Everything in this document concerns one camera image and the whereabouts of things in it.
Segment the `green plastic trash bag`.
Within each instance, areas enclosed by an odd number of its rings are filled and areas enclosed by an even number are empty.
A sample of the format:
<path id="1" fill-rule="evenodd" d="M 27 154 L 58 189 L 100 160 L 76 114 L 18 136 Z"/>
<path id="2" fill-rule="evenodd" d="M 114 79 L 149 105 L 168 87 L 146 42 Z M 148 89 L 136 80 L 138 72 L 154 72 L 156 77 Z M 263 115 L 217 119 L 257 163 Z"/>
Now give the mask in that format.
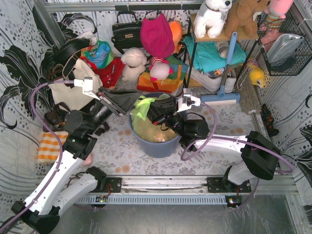
<path id="1" fill-rule="evenodd" d="M 153 125 L 148 119 L 147 113 L 152 102 L 169 98 L 168 94 L 160 94 L 157 97 L 147 97 L 141 95 L 134 103 L 134 108 L 130 111 L 131 127 L 134 133 L 141 139 L 151 143 L 161 143 L 174 139 L 177 134 L 162 125 Z"/>

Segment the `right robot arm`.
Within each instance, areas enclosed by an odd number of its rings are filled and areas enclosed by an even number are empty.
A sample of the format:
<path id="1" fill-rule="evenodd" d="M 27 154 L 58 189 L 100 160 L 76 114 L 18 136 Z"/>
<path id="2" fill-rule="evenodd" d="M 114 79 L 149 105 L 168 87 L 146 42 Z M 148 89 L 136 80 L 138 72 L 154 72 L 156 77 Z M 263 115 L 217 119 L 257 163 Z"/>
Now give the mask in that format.
<path id="1" fill-rule="evenodd" d="M 222 178 L 221 188 L 225 191 L 237 191 L 251 178 L 272 180 L 280 151 L 259 132 L 251 131 L 247 136 L 216 135 L 204 116 L 186 119 L 181 114 L 200 105 L 200 99 L 192 95 L 155 100 L 149 106 L 147 118 L 153 125 L 165 125 L 179 135 L 179 143 L 185 151 L 241 156 L 242 162 L 230 166 Z"/>

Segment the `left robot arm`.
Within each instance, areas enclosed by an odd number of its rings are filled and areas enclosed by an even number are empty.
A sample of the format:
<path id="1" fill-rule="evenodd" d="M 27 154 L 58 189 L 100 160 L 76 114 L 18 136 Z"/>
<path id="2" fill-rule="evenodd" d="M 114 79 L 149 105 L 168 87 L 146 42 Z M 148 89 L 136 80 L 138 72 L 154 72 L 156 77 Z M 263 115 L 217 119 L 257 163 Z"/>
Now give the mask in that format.
<path id="1" fill-rule="evenodd" d="M 96 99 L 90 113 L 69 111 L 65 117 L 64 130 L 68 137 L 60 145 L 60 154 L 39 186 L 24 200 L 16 201 L 11 210 L 40 234 L 49 234 L 58 224 L 62 214 L 85 194 L 93 190 L 110 189 L 107 174 L 98 167 L 90 167 L 78 182 L 64 188 L 78 167 L 92 152 L 97 138 L 92 135 L 111 115 L 125 115 L 139 98 L 136 90 L 96 90 L 83 88 L 86 96 Z"/>

